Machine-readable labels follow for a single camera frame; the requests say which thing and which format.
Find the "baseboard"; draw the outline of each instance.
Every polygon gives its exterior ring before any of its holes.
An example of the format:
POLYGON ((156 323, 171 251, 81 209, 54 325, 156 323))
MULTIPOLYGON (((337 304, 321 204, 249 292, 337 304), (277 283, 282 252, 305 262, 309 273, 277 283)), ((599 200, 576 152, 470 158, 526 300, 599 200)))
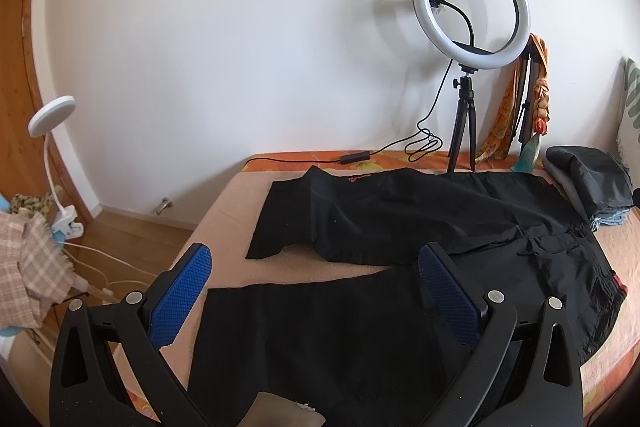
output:
POLYGON ((101 211, 102 211, 102 206, 100 203, 98 203, 94 206, 94 208, 89 209, 89 214, 91 214, 91 217, 98 217, 101 211))
POLYGON ((170 217, 162 216, 150 216, 148 214, 139 214, 137 212, 131 212, 130 210, 122 210, 121 208, 114 208, 113 206, 106 206, 101 204, 100 211, 106 210, 107 212, 113 212, 113 214, 120 214, 121 216, 133 217, 135 219, 141 219, 142 221, 149 221, 152 223, 158 223, 160 225, 166 225, 168 227, 175 227, 176 229, 195 230, 196 223, 185 223, 184 221, 176 221, 170 217))

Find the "orange scarf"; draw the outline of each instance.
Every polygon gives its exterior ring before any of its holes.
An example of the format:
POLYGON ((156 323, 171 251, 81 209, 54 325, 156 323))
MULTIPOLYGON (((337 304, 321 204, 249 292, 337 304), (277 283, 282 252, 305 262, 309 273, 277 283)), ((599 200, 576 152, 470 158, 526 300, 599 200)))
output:
MULTIPOLYGON (((539 36, 531 34, 529 42, 533 42, 533 44, 536 45, 538 53, 542 58, 540 74, 533 88, 533 132, 544 135, 548 131, 546 123, 549 121, 549 82, 547 78, 549 52, 545 41, 539 36)), ((513 140, 511 130, 513 129, 514 119, 518 117, 520 110, 519 107, 514 107, 516 89, 520 72, 525 65, 522 57, 517 58, 515 64, 513 80, 507 85, 504 91, 504 96, 498 108, 498 115, 495 117, 494 126, 476 153, 476 164, 489 158, 504 160, 509 154, 511 141, 513 140)))

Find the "white wall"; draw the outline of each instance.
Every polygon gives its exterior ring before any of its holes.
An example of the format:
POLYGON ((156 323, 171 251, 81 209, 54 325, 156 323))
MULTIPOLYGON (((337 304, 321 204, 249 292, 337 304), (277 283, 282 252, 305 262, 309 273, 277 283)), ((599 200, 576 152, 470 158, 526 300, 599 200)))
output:
MULTIPOLYGON (((510 35, 510 0, 450 1, 477 45, 510 35)), ((550 49, 544 145, 612 147, 640 0, 529 2, 550 49)), ((466 38, 455 13, 438 19, 466 38)), ((191 222, 253 153, 373 148, 412 132, 447 64, 410 0, 46 0, 46 38, 56 90, 79 103, 68 132, 100 202, 148 212, 168 196, 167 216, 191 222)), ((475 76, 479 141, 507 76, 475 76)), ((446 147, 457 96, 449 80, 430 121, 446 147)))
MULTIPOLYGON (((33 61, 38 77, 38 87, 43 105, 57 96, 67 94, 59 91, 59 86, 53 81, 51 63, 49 60, 49 39, 47 35, 46 0, 31 0, 31 35, 33 45, 33 61)), ((100 201, 95 195, 94 188, 87 179, 84 169, 79 162, 76 149, 69 137, 66 123, 60 124, 53 130, 53 138, 58 151, 65 163, 66 170, 89 211, 95 216, 100 213, 100 201)))

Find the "white ring light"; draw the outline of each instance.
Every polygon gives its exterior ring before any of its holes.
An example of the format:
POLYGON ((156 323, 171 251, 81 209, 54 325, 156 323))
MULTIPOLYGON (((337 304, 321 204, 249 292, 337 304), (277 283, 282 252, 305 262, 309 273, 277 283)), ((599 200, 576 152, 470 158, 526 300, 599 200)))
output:
POLYGON ((429 40, 447 57, 476 70, 504 67, 518 58, 527 45, 531 26, 529 4, 527 0, 513 0, 513 6, 516 10, 516 26, 509 42, 495 53, 481 55, 462 49, 445 35, 436 22, 429 0, 414 0, 415 15, 429 40))

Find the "tripod leg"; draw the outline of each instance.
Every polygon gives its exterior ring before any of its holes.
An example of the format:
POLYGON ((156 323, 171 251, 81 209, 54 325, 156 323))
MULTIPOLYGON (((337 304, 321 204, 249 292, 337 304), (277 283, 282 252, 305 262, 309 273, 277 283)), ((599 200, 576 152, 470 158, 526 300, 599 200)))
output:
POLYGON ((460 102, 458 102, 458 108, 456 110, 456 121, 453 124, 453 134, 451 136, 451 144, 449 145, 449 152, 447 152, 447 157, 451 158, 451 151, 453 150, 454 144, 458 143, 458 135, 462 134, 460 131, 460 102))
POLYGON ((476 172, 476 106, 469 103, 469 168, 476 172))
POLYGON ((451 138, 451 147, 449 147, 450 155, 447 172, 453 172, 456 169, 458 153, 460 153, 460 145, 462 144, 462 136, 465 134, 466 110, 467 107, 465 100, 458 100, 456 124, 453 127, 453 137, 451 138))

